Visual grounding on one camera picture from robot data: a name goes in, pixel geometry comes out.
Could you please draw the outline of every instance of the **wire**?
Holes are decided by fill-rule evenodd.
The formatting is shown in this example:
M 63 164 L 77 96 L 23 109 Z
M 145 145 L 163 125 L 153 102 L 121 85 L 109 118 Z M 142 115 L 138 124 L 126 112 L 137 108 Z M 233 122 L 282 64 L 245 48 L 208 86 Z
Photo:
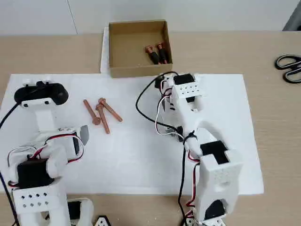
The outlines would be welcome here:
M 170 134 L 176 134 L 178 135 L 179 137 L 181 137 L 182 139 L 184 139 L 184 137 L 180 134 L 180 133 L 177 133 L 177 132 L 170 132 L 170 133 L 166 133 L 166 134 L 162 134 L 159 132 L 158 130 L 158 127 L 157 127 L 157 121 L 158 121 L 158 116 L 159 116 L 159 112 L 160 112 L 160 105 L 162 104 L 162 102 L 164 101 L 164 99 L 166 99 L 168 96 L 163 96 L 159 103 L 158 103 L 158 106 L 157 106 L 157 115 L 156 115 L 156 119 L 155 119 L 155 130 L 156 132 L 161 135 L 161 136 L 165 136 L 165 135 L 170 135 Z
M 33 156 L 32 156 L 31 158 L 36 158 L 36 157 L 43 151 L 44 147 L 48 145 L 48 141 L 49 141 L 49 140 L 52 140 L 52 139 L 58 139 L 58 138 L 62 138 L 62 137 L 74 137 L 74 138 L 76 138 L 76 139 L 79 141 L 79 143 L 80 143 L 80 145 L 81 145 L 81 148 L 82 148 L 81 154 L 80 154 L 80 155 L 77 155 L 77 157 L 76 157 L 75 159 L 70 159 L 70 160 L 68 160 L 68 163 L 71 163 L 71 162 L 74 162 L 74 161 L 77 161 L 78 159 L 80 159 L 80 158 L 83 156 L 83 154 L 84 154 L 84 149 L 85 149 L 84 147 L 85 147 L 85 146 L 84 146 L 82 140 L 81 140 L 78 136 L 76 136 L 76 135 L 74 135 L 74 134 L 60 134 L 60 135 L 55 135 L 55 136 L 48 137 L 48 138 L 46 139 L 46 141 L 45 141 L 44 146 L 42 146 L 39 150 L 37 150 L 37 151 L 33 154 Z
M 0 129 L 1 127 L 3 126 L 5 120 L 10 116 L 10 114 L 19 106 L 19 103 L 16 103 L 10 110 L 9 112 L 4 116 L 4 118 L 2 119 L 2 121 L 0 122 Z M 17 213 L 16 213 L 16 210 L 15 210 L 15 207 L 14 207 L 14 204 L 13 204 L 13 201 L 12 201 L 12 198 L 10 197 L 10 194 L 8 192 L 8 187 L 6 186 L 5 184 L 5 181 L 4 181 L 4 178 L 3 178 L 3 175 L 0 171 L 0 179 L 1 179 L 1 182 L 2 182 L 2 185 L 4 187 L 4 191 L 5 191 L 5 194 L 8 198 L 8 202 L 9 202 L 9 205 L 10 205 L 10 208 L 11 208 L 11 211 L 13 212 L 13 215 L 14 215 L 14 219 L 15 219 L 15 222 L 13 225 L 17 225 L 17 226 L 20 226 L 20 223 L 19 223 L 19 220 L 18 220 L 18 216 L 17 216 Z
M 179 196 L 178 196 L 178 204 L 180 206 L 180 209 L 181 209 L 181 212 L 182 212 L 182 215 L 183 215 L 183 221 L 185 223 L 185 226 L 188 226 L 188 225 L 187 225 L 187 222 L 186 222 L 186 216 L 185 216 L 185 213 L 184 213 L 184 209 L 183 209 L 183 206 L 181 204 L 181 196 L 182 196 L 182 191 L 183 191 L 183 186 L 184 186 L 184 180 L 185 180 L 185 160 L 186 160 L 185 159 L 185 155 L 186 155 L 185 143 L 186 143 L 187 139 L 189 139 L 190 137 L 194 137 L 194 138 L 197 139 L 197 136 L 194 135 L 194 131 L 192 131 L 183 140 L 183 146 L 184 146 L 184 148 L 183 148 L 183 157 L 182 157 L 182 178 L 181 178 L 181 186 L 180 186 L 180 191 L 179 191 Z
M 9 161 L 10 155 L 11 155 L 12 153 L 16 152 L 16 150 L 22 149 L 22 148 L 33 148 L 34 150 L 37 149 L 35 146 L 19 146 L 19 147 L 16 147 L 16 148 L 12 149 L 12 150 L 8 153 L 8 159 L 7 159 L 7 161 L 8 161 L 8 167 L 10 167 L 10 161 Z M 21 151 L 17 152 L 16 154 L 18 154 L 18 153 L 22 153 L 22 154 L 28 153 L 28 154 L 31 154 L 31 152 L 29 152 L 29 149 L 21 150 Z
M 195 164 L 193 168 L 193 173 L 192 173 L 192 197 L 191 200 L 189 200 L 186 203 L 187 207 L 195 207 L 194 204 L 192 204 L 196 198 L 196 167 L 199 166 L 199 163 Z
M 155 123 L 155 120 L 151 119 L 150 117 L 148 117 L 147 115 L 145 115 L 142 111 L 140 111 L 140 109 L 139 109 L 139 107 L 138 107 L 139 100 L 140 100 L 140 98 L 142 97 L 142 95 L 145 93 L 145 91 L 151 86 L 151 84 L 152 84 L 156 79 L 158 79 L 158 78 L 160 78 L 160 77 L 163 77 L 164 75 L 171 74 L 171 73 L 175 73 L 176 75 L 179 75 L 177 72 L 172 72 L 172 71 L 170 71 L 170 72 L 165 72 L 165 73 L 163 73 L 163 74 L 157 76 L 156 78 L 154 78 L 154 79 L 153 79 L 153 80 L 152 80 L 152 81 L 144 88 L 144 90 L 140 93 L 140 95 L 138 96 L 138 98 L 137 98 L 137 100 L 136 100 L 135 106 L 136 106 L 136 110 L 138 111 L 138 113 L 139 113 L 140 115 L 142 115 L 144 118 L 146 118 L 147 120 L 149 120 L 149 121 L 151 121 L 151 122 L 153 122 L 153 123 Z M 171 125 L 164 124 L 164 123 L 161 123 L 161 122 L 157 122 L 157 124 L 158 124 L 158 125 L 161 125 L 161 126 L 165 126 L 165 127 L 167 127 L 167 128 L 171 128 L 171 129 L 173 129 L 174 131 L 180 133 L 179 130 L 178 130 L 177 128 L 175 128 L 175 127 L 173 127 L 173 126 L 171 126 Z

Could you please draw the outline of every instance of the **red wire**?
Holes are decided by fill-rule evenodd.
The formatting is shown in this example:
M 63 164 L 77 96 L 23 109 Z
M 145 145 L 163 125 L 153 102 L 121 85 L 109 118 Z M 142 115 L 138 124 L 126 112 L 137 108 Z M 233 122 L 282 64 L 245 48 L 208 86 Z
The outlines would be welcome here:
M 70 159 L 70 160 L 68 160 L 68 163 L 73 162 L 73 161 L 77 161 L 78 159 L 83 157 L 83 155 L 84 155 L 84 150 L 83 150 L 83 153 L 80 155 L 80 157 L 78 157 L 77 159 Z
M 188 151 L 188 159 L 190 159 L 191 161 L 199 162 L 199 159 L 194 159 L 191 157 L 190 150 Z
M 186 203 L 186 206 L 187 207 L 195 207 L 193 203 L 193 201 L 195 200 L 196 198 L 196 167 L 199 165 L 199 163 L 195 164 L 194 168 L 193 168 L 193 177 L 192 177 L 192 198 L 191 200 L 189 200 L 187 203 Z
M 59 138 L 59 137 L 70 137 L 70 136 L 75 136 L 74 134 L 61 134 L 61 135 L 55 135 L 52 137 L 47 138 L 47 140 L 45 141 L 45 144 L 47 143 L 47 141 L 55 139 L 55 138 Z M 37 150 L 35 152 L 35 154 L 32 156 L 32 158 L 36 158 L 41 152 L 43 151 L 43 148 Z M 76 158 L 76 159 L 70 159 L 68 160 L 68 163 L 73 162 L 73 161 L 77 161 L 78 159 L 80 159 L 83 156 L 84 152 L 80 155 L 80 157 Z
M 34 159 L 36 158 L 42 151 L 43 151 L 44 148 L 40 148 L 39 150 L 37 150 L 34 155 L 31 157 L 31 159 Z

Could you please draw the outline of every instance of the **white paper sheet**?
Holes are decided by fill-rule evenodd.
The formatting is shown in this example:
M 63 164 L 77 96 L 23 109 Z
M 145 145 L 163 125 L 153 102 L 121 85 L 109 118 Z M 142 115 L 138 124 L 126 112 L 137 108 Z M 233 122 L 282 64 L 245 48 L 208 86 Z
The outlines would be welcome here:
M 100 73 L 110 73 L 109 46 L 109 27 L 105 27 L 103 30 L 103 48 L 100 61 Z
M 23 79 L 37 80 L 49 75 L 12 75 L 3 99 L 1 118 L 15 104 L 14 92 Z M 81 126 L 90 129 L 90 141 L 83 158 L 69 164 L 63 181 L 69 193 L 178 194 L 182 172 L 182 144 L 174 137 L 159 136 L 154 124 L 141 117 L 135 101 L 152 77 L 111 79 L 99 74 L 51 75 L 65 86 L 68 101 L 54 112 L 58 127 Z M 240 194 L 263 193 L 261 168 L 253 135 L 253 125 L 242 75 L 203 75 L 206 97 L 204 111 L 218 123 L 223 135 L 243 156 L 245 164 L 239 179 Z M 100 97 L 123 117 L 116 121 L 108 112 L 111 129 L 107 135 L 95 126 L 83 105 L 92 106 Z M 152 86 L 141 99 L 140 108 L 155 117 L 159 92 Z M 0 131 L 0 168 L 6 180 L 6 157 L 12 148 L 30 140 L 37 131 L 34 114 L 18 107 Z M 193 164 L 187 161 L 183 193 L 191 194 Z

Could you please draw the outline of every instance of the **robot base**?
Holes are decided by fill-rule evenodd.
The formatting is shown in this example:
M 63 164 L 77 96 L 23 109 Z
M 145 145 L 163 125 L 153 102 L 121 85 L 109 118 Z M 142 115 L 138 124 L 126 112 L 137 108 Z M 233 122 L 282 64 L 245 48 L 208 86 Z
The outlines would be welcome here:
M 94 226 L 111 226 L 107 216 L 98 216 Z
M 213 218 L 210 220 L 203 221 L 202 223 L 198 223 L 195 219 L 187 219 L 188 226 L 226 226 L 222 219 L 220 218 Z

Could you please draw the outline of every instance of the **open box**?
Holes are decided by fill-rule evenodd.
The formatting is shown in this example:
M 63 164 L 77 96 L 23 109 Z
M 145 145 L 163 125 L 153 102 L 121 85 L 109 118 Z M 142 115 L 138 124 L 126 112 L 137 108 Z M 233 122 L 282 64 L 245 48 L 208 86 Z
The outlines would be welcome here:
M 168 64 L 154 65 L 145 47 L 163 42 Z M 109 23 L 110 72 L 113 78 L 159 75 L 172 70 L 165 20 Z

